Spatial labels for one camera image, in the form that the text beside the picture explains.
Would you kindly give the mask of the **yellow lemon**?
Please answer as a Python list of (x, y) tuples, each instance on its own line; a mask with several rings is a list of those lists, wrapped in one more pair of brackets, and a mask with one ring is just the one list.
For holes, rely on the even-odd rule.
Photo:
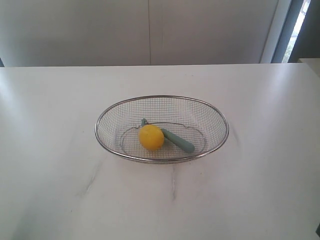
[(139, 130), (138, 140), (145, 149), (156, 151), (163, 146), (165, 137), (159, 127), (146, 124)]

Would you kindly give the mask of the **teal handled peeler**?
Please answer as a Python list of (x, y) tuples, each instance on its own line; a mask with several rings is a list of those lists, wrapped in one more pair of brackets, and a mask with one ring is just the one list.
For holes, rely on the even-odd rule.
[[(143, 118), (141, 120), (141, 128), (145, 125), (151, 125), (148, 123), (148, 121)], [(164, 138), (172, 142), (174, 145), (178, 146), (180, 149), (185, 151), (188, 154), (191, 154), (195, 151), (195, 146), (185, 139), (179, 137), (178, 135), (172, 133), (171, 131), (168, 131), (167, 129), (160, 128), (162, 133), (164, 134)]]

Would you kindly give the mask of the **white side cabinet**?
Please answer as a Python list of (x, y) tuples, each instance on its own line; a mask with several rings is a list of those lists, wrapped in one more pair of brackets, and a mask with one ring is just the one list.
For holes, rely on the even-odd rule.
[(308, 65), (320, 77), (320, 58), (299, 58), (298, 62)]

